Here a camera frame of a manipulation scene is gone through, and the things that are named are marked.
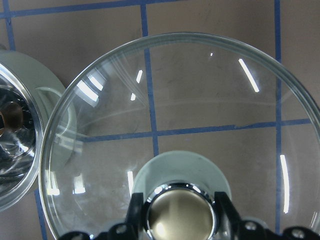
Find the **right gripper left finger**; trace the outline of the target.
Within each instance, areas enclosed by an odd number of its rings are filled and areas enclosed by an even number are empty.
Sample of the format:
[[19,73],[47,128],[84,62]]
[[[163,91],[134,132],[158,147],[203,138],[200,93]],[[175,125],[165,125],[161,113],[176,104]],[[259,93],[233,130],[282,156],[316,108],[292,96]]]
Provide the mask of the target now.
[[107,231],[99,233],[93,240],[140,240],[143,232],[144,195],[131,195],[125,220],[116,223]]

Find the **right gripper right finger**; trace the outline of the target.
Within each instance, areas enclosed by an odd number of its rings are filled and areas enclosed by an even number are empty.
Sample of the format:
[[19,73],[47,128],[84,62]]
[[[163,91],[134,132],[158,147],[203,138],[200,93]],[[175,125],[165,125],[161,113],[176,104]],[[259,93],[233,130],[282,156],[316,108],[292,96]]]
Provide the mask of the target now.
[[277,234],[258,221],[242,219],[227,193],[214,193],[215,237],[221,240],[318,240],[320,235],[302,226],[288,227]]

